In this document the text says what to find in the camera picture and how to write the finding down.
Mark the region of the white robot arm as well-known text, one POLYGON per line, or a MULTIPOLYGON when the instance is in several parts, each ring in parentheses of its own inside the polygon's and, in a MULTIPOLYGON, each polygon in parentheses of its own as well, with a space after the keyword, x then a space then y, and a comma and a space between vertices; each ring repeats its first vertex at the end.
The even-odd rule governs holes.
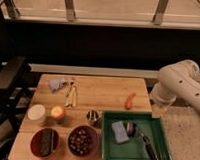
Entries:
POLYGON ((183 98, 200 113, 199 74, 199 66, 190 59, 163 66, 158 72, 158 82, 150 93, 150 99, 154 102, 152 116, 162 116, 177 97, 183 98))

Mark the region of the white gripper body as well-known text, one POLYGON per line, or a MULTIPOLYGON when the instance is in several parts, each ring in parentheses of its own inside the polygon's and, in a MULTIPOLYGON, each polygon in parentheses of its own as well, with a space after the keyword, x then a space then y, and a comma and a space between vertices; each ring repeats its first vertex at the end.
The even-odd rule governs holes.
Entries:
POLYGON ((168 88, 161 83, 156 83, 150 93, 152 116, 161 117, 169 108, 169 106, 176 101, 176 95, 171 93, 168 88))

